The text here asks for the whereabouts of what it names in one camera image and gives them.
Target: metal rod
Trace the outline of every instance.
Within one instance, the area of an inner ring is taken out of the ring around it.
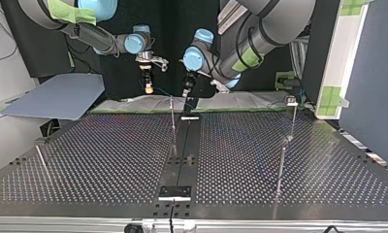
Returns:
[[[289,137],[290,141],[294,138],[294,126],[296,123],[297,108],[298,108],[298,105],[294,107],[293,125],[291,127],[291,135],[290,135],[291,137]]]
[[[170,96],[171,121],[174,135],[174,143],[176,142],[176,119],[174,117],[174,98]]]
[[[43,164],[43,166],[47,166],[47,164],[43,158],[43,154],[41,153],[40,146],[36,145],[36,150],[37,150],[37,153],[40,155],[41,163]]]
[[[281,148],[281,152],[279,156],[279,171],[278,171],[278,182],[276,185],[276,195],[279,195],[281,192],[281,180],[282,180],[282,173],[284,169],[285,150],[286,148]]]

